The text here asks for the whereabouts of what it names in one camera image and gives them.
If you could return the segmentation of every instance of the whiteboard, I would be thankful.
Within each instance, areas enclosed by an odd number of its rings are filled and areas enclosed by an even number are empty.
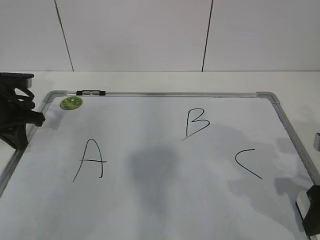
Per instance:
[[[1,239],[307,239],[313,182],[268,99],[64,98],[0,198]]]

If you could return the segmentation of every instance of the white wall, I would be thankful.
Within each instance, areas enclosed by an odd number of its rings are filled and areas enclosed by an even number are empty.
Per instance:
[[[320,0],[214,0],[204,70],[320,70]]]
[[[201,71],[211,0],[58,0],[75,71]]]
[[[71,71],[54,0],[0,1],[1,71]]]
[[[57,0],[75,71],[201,71],[211,0]],[[213,0],[205,71],[320,70],[320,0]],[[71,71],[54,0],[1,0],[1,71]]]

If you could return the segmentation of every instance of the green magnet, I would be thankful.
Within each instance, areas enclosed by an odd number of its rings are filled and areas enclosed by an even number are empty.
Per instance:
[[[83,103],[83,100],[78,96],[70,96],[63,99],[60,103],[60,108],[63,110],[75,110],[79,108]]]

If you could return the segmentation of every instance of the gray plastic corner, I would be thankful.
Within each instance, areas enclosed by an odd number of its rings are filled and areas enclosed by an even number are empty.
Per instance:
[[[63,97],[67,95],[66,90],[54,90],[50,91],[46,94],[46,96],[43,99],[44,103],[51,103],[56,97]]]
[[[256,92],[256,96],[258,98],[265,98],[265,99],[269,99],[269,101],[272,104],[280,104],[279,99],[277,98],[277,96],[271,92],[271,91],[257,91]]]

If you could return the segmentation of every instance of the table surface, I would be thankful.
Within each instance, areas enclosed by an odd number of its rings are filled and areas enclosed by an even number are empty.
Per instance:
[[[320,171],[320,152],[313,147],[320,132],[320,71],[291,72],[30,72],[37,110],[52,90],[107,92],[273,92]],[[14,152],[0,141],[0,170]]]

